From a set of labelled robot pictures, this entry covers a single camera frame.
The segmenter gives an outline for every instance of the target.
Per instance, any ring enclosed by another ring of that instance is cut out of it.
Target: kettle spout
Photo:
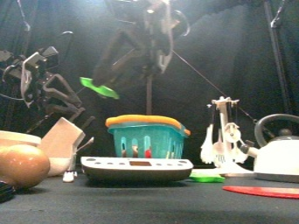
[[[251,147],[248,144],[241,144],[239,149],[243,153],[248,154],[252,158],[257,157],[259,149],[255,147]]]

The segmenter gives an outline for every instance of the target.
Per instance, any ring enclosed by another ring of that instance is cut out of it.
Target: plastic basket
[[[181,158],[191,132],[169,117],[123,115],[107,119],[119,158]]]

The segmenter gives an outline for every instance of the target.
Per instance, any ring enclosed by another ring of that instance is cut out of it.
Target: green object
[[[201,183],[223,183],[225,178],[223,178],[219,174],[192,172],[189,179]]]
[[[117,92],[115,90],[112,90],[111,88],[105,87],[105,86],[99,86],[96,87],[92,84],[92,79],[89,78],[84,78],[84,77],[79,77],[80,80],[80,84],[92,89],[95,92],[97,92],[100,95],[104,95],[105,97],[111,97],[115,98],[116,100],[119,99],[119,95]]]

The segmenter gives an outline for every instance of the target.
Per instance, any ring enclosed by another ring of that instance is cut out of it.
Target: red knife
[[[221,189],[233,193],[244,193],[264,197],[299,199],[299,188],[224,185]]]

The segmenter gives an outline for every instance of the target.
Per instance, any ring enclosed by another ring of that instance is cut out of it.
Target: digital kitchen scale
[[[92,180],[108,181],[179,181],[189,177],[188,159],[81,157],[81,170]]]

